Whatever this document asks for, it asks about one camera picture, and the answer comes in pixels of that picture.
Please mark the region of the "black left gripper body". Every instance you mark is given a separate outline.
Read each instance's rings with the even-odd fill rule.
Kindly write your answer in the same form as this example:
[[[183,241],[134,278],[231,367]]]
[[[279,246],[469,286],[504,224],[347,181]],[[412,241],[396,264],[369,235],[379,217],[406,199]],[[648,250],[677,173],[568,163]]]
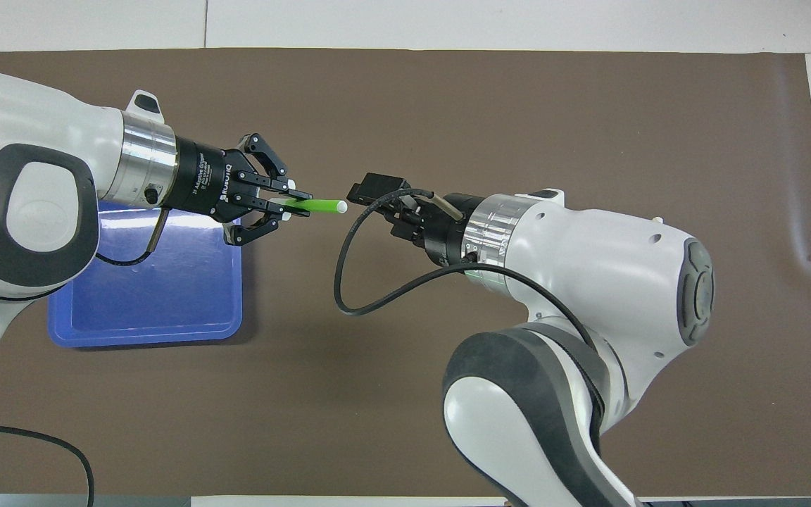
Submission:
[[[255,173],[252,163],[238,149],[221,150],[177,136],[177,171],[165,206],[210,216],[219,223],[259,211],[258,187],[241,182],[241,171]]]

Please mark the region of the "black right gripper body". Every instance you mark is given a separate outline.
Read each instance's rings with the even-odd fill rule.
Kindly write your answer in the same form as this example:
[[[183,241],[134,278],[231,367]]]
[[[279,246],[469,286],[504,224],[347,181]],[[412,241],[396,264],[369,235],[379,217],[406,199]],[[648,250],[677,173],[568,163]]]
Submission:
[[[463,219],[454,221],[437,205],[411,196],[381,206],[381,215],[393,225],[393,237],[424,249],[430,261],[442,267],[458,264],[463,259],[466,227],[483,202],[480,196],[469,194],[447,194],[444,199],[461,212]]]

